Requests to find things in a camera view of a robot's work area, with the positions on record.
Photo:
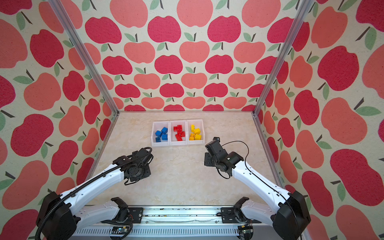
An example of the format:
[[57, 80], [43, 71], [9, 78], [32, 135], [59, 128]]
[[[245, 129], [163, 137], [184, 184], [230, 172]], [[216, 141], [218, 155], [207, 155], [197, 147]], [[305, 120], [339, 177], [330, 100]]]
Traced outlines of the white bin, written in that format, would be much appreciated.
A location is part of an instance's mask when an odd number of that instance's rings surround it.
[[188, 145], [204, 145], [206, 143], [202, 119], [187, 120], [187, 133]]
[[171, 143], [169, 121], [153, 122], [151, 132], [152, 147], [166, 147]]
[[[171, 146], [183, 146], [187, 144], [187, 122], [185, 120], [179, 120], [179, 121], [170, 121], [171, 127], [170, 127], [170, 137], [171, 137]], [[185, 137], [182, 137], [183, 141], [177, 141], [175, 135], [180, 134], [180, 132], [174, 132], [173, 127], [177, 125], [182, 125], [183, 130], [186, 134]]]

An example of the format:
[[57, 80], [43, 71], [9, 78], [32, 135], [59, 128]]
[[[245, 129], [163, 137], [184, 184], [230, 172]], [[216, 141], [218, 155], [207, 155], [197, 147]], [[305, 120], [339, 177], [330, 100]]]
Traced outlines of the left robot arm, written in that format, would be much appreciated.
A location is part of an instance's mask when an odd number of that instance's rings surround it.
[[44, 197], [36, 220], [35, 239], [68, 240], [77, 229], [95, 223], [121, 226], [122, 240], [133, 230], [134, 218], [129, 206], [119, 197], [105, 204], [87, 207], [95, 197], [115, 184], [135, 184], [151, 175], [150, 163], [154, 156], [151, 147], [141, 148], [131, 155], [115, 159], [97, 176], [60, 194], [51, 192]]

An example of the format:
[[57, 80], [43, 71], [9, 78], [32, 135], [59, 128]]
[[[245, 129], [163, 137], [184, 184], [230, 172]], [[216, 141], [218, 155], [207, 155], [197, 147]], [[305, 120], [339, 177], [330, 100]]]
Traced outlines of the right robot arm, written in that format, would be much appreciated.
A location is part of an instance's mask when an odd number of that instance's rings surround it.
[[250, 227], [251, 221], [259, 221], [273, 227], [283, 240], [301, 239], [311, 222], [305, 197], [301, 193], [291, 193], [272, 183], [238, 153], [227, 153], [219, 138], [213, 138], [205, 148], [206, 167], [214, 167], [219, 174], [227, 173], [229, 178], [244, 183], [266, 203], [263, 206], [243, 197], [234, 204], [231, 214], [221, 213], [221, 217], [234, 218], [247, 227]]

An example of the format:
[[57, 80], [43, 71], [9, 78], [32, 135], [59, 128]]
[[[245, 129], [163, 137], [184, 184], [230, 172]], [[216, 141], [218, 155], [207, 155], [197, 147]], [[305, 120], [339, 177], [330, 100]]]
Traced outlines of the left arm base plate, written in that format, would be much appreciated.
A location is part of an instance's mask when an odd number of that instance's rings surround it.
[[140, 224], [142, 222], [144, 208], [129, 207], [128, 210], [131, 222], [133, 224]]

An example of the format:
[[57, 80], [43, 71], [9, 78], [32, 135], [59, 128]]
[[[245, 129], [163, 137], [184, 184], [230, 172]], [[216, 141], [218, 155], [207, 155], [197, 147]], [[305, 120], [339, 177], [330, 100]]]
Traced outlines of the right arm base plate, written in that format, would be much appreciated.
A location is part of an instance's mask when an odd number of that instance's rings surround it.
[[234, 207], [222, 207], [220, 211], [216, 213], [216, 216], [221, 217], [224, 224], [250, 224], [251, 222], [256, 224], [262, 223], [257, 220], [247, 219], [240, 209]]

